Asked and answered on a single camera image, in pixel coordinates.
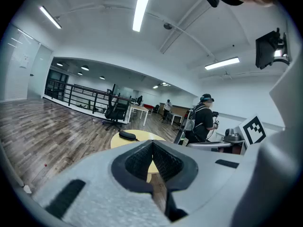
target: white ceiling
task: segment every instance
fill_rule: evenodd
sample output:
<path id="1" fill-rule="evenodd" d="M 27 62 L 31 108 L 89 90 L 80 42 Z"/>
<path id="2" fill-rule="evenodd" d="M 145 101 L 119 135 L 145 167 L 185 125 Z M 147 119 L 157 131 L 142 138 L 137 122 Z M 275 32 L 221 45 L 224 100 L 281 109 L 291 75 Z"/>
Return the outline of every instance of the white ceiling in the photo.
<path id="1" fill-rule="evenodd" d="M 84 30 L 96 29 L 116 30 L 134 40 L 145 41 L 159 53 L 177 59 L 182 70 L 201 82 L 207 77 L 281 75 L 286 70 L 279 62 L 262 71 L 255 66 L 255 40 L 277 27 L 285 31 L 285 18 L 276 6 L 264 8 L 243 4 L 232 7 L 220 2 L 214 9 L 206 0 L 150 0 L 147 6 L 150 14 L 145 14 L 141 31 L 137 33 L 132 30 L 136 1 L 27 0 L 23 9 L 60 41 Z M 41 5 L 54 17 L 59 17 L 60 31 L 39 12 Z M 179 26 L 186 33 L 164 29 L 164 21 Z M 205 65 L 214 60 L 235 56 L 239 57 L 239 64 L 210 71 L 205 69 Z"/>

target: black rubber pad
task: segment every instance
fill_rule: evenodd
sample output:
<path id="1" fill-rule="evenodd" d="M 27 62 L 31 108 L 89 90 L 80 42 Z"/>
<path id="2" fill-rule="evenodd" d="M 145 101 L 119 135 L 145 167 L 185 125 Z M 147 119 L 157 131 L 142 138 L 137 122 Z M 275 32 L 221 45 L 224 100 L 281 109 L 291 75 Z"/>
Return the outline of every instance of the black rubber pad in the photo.
<path id="1" fill-rule="evenodd" d="M 72 180 L 52 200 L 45 210 L 57 218 L 62 218 L 85 185 L 82 180 Z"/>
<path id="2" fill-rule="evenodd" d="M 222 166 L 228 166 L 231 168 L 237 168 L 239 163 L 232 162 L 232 161 L 225 161 L 225 160 L 217 160 L 215 163 L 220 164 Z"/>

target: desk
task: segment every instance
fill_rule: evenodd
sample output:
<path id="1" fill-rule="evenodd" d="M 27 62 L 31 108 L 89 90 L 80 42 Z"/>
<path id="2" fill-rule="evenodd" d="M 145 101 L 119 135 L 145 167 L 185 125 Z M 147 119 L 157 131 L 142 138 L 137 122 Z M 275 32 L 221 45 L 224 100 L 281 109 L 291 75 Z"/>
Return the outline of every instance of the desk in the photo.
<path id="1" fill-rule="evenodd" d="M 147 118 L 147 114 L 148 114 L 148 109 L 147 108 L 144 108 L 142 106 L 137 106 L 137 105 L 131 105 L 131 109 L 129 110 L 129 114 L 128 114 L 128 120 L 127 120 L 127 123 L 129 123 L 129 120 L 131 118 L 131 114 L 132 114 L 132 110 L 135 109 L 135 110 L 140 110 L 141 111 L 141 116 L 140 116 L 140 119 L 142 118 L 142 114 L 143 112 L 146 112 L 145 114 L 145 119 L 144 119 L 144 123 L 143 123 L 143 126 L 145 125 L 145 122 L 146 122 L 146 118 Z"/>
<path id="2" fill-rule="evenodd" d="M 143 104 L 143 107 L 147 108 L 148 110 L 151 109 L 151 113 L 149 115 L 152 114 L 153 106 L 148 105 L 148 104 Z"/>
<path id="3" fill-rule="evenodd" d="M 127 133 L 131 133 L 131 134 L 135 134 L 137 139 L 139 141 L 143 141 L 143 140 L 165 140 L 163 138 L 161 138 L 158 135 L 155 135 L 153 133 L 149 133 L 146 131 L 140 131 L 140 130 L 125 130 L 125 132 Z M 131 144 L 134 143 L 134 141 L 129 141 L 129 140 L 125 140 L 121 137 L 119 137 L 119 133 L 115 134 L 111 141 L 110 141 L 110 147 L 111 148 L 116 148 L 119 146 L 123 146 L 123 145 L 127 145 L 127 144 Z M 152 174 L 154 173 L 159 173 L 156 165 L 154 164 L 154 162 L 151 162 L 150 167 L 148 168 L 148 174 L 147 174 L 147 182 L 149 182 L 152 178 Z"/>
<path id="4" fill-rule="evenodd" d="M 180 117 L 181 119 L 180 119 L 180 121 L 179 122 L 182 122 L 182 116 L 181 115 L 179 115 L 179 114 L 176 114 L 176 113 L 169 113 L 171 116 L 172 116 L 172 120 L 171 120 L 171 125 L 173 124 L 173 122 L 174 122 L 174 118 L 175 117 Z"/>

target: black shirt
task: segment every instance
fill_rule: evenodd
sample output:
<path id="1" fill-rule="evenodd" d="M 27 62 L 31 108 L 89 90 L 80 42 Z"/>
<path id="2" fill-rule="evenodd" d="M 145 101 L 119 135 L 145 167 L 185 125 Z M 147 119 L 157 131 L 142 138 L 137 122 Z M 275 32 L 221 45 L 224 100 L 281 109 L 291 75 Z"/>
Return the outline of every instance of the black shirt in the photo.
<path id="1" fill-rule="evenodd" d="M 204 104 L 198 104 L 196 106 L 195 135 L 197 135 L 200 140 L 205 140 L 209 133 L 207 128 L 212 128 L 213 124 L 213 112 Z"/>

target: red object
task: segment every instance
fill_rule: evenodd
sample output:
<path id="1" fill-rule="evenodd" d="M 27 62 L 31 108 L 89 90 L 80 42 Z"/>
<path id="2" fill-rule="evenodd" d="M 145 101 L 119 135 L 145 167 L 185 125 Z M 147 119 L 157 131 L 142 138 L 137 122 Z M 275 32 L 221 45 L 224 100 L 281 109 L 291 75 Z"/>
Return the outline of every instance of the red object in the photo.
<path id="1" fill-rule="evenodd" d="M 145 107 L 145 108 L 150 108 L 150 109 L 153 109 L 153 106 L 148 105 L 148 104 L 144 104 L 144 107 Z"/>

